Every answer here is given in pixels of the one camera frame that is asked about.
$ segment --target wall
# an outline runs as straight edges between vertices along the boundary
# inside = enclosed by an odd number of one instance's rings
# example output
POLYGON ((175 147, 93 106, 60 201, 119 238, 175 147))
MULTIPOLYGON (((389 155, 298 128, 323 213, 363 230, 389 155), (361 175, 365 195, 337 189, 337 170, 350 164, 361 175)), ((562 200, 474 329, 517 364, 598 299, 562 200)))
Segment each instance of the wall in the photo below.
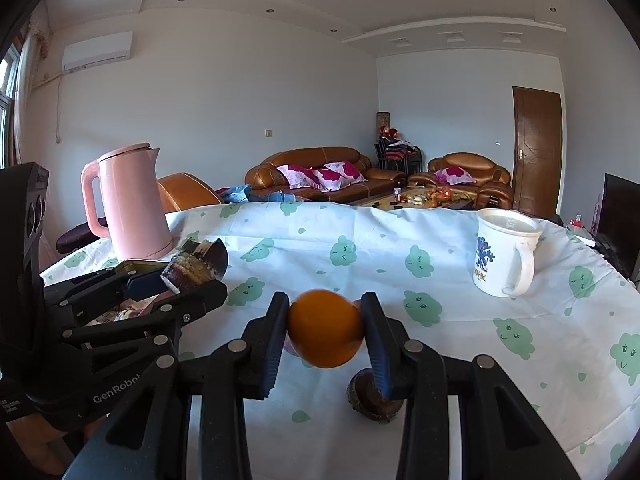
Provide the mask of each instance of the wall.
POLYGON ((461 49, 378 59, 380 109, 421 147, 425 164, 446 153, 473 152, 513 172, 514 86, 558 92, 564 103, 556 57, 461 49))
POLYGON ((375 60, 295 25, 234 12, 151 9, 57 32, 38 68, 60 71, 64 46, 134 31, 132 59, 66 75, 33 91, 27 160, 50 171, 51 240, 86 221, 85 163, 119 146, 160 148, 158 176, 187 171, 213 188, 282 150, 353 146, 374 155, 375 60), (266 138, 265 128, 273 130, 266 138))
POLYGON ((566 54, 568 149, 561 215, 587 226, 613 173, 640 183, 640 52, 606 0, 572 0, 566 54))

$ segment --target kettle lid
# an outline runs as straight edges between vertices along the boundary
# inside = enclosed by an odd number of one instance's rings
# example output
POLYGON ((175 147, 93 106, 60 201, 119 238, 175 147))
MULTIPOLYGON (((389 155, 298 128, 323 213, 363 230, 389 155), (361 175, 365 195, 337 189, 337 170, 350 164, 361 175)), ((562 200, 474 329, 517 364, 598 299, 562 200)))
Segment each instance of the kettle lid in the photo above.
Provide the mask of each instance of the kettle lid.
POLYGON ((122 155, 127 152, 135 152, 137 150, 148 150, 151 145, 148 142, 140 142, 139 144, 132 144, 130 146, 123 146, 122 148, 118 148, 117 150, 113 150, 112 152, 105 153, 98 159, 98 162, 102 162, 107 158, 111 158, 112 156, 122 155))

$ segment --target coffee table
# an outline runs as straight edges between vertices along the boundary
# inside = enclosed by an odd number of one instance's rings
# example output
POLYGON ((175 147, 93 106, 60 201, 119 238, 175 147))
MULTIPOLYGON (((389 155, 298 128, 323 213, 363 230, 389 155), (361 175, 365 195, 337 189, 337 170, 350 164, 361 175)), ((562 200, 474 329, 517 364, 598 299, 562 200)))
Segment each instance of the coffee table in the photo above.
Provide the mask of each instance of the coffee table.
MULTIPOLYGON (((423 187, 403 187, 401 194, 407 191, 418 192, 423 190, 423 187)), ((424 202, 423 204, 414 204, 408 202, 400 202, 397 205, 392 204, 394 201, 393 193, 383 193, 376 196, 370 196, 368 198, 363 198, 361 200, 356 200, 355 202, 351 202, 349 205, 360 206, 360 207, 375 207, 377 209, 381 209, 382 211, 393 211, 394 209, 402 209, 402 208, 414 208, 414 209, 431 209, 433 207, 444 207, 447 209, 458 209, 458 210, 473 210, 474 204, 476 202, 475 198, 464 198, 462 200, 450 200, 450 201, 439 201, 440 205, 434 206, 429 204, 428 202, 424 202)))

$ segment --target screw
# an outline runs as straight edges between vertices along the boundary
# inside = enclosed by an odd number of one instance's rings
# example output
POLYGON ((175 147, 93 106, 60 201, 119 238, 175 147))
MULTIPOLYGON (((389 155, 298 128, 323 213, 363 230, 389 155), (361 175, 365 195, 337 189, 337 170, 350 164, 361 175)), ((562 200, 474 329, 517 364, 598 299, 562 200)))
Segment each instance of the screw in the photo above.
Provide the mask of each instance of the screw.
POLYGON ((493 368, 495 365, 494 359, 492 357, 489 357, 488 355, 479 355, 476 358, 476 363, 478 363, 479 367, 484 368, 485 370, 493 368))
POLYGON ((404 342, 404 349, 407 352, 417 353, 422 352, 422 348, 424 348, 423 344, 420 341, 415 339, 409 339, 404 342))
POLYGON ((226 347, 232 352, 241 352, 246 348, 246 341, 243 339, 233 339, 232 341, 229 341, 229 344, 226 345, 226 347))
POLYGON ((174 361, 174 356, 165 354, 156 359, 156 364, 158 365, 158 368, 168 368, 174 364, 174 361))

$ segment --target table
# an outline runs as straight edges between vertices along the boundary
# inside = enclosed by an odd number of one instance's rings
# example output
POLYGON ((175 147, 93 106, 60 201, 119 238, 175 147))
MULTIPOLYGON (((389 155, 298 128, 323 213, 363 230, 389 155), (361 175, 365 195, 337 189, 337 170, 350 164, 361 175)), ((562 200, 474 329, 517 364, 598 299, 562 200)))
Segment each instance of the table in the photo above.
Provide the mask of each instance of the table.
MULTIPOLYGON (((640 364, 622 361, 629 345, 640 344, 640 295, 558 225, 540 221, 531 288, 512 299, 488 296, 473 284, 473 211, 271 202, 206 206, 170 213, 167 220, 175 248, 188 238, 219 237, 229 253, 223 279, 228 301, 182 329, 182 360, 208 355, 239 337, 249 320, 264 315, 276 291, 293 300, 310 288, 325 288, 353 301, 373 290, 411 338, 459 359, 494 357, 582 480, 605 478, 638 431, 640 364), (253 288, 245 296, 249 284, 253 288), (530 335, 534 351, 501 337, 499 330, 507 327, 530 335)), ((114 264, 111 241, 101 239, 42 276, 50 285, 114 264)), ((329 370, 309 367, 284 351, 269 398, 244 403, 254 479, 395 478, 404 410, 383 426, 346 400, 350 379, 369 365, 364 345, 351 361, 329 370)), ((188 480, 197 478, 199 411, 195 397, 188 480)), ((459 480, 460 422, 453 397, 449 416, 450 478, 459 480)))
MULTIPOLYGON (((406 193, 407 191, 420 193, 424 190, 423 187, 403 187, 401 194, 406 193)), ((363 198, 361 200, 356 200, 355 202, 351 202, 350 205, 359 206, 359 207, 375 207, 382 211, 393 211, 394 209, 404 209, 404 208, 414 208, 414 209, 431 209, 433 206, 422 204, 417 205, 408 202, 401 202, 399 204, 392 204, 394 202, 393 193, 383 193, 375 196, 370 196, 368 198, 363 198)), ((445 202, 439 207, 444 207, 446 209, 457 209, 469 211, 473 210, 474 203, 476 202, 475 198, 467 198, 462 200, 452 200, 450 202, 445 202)))

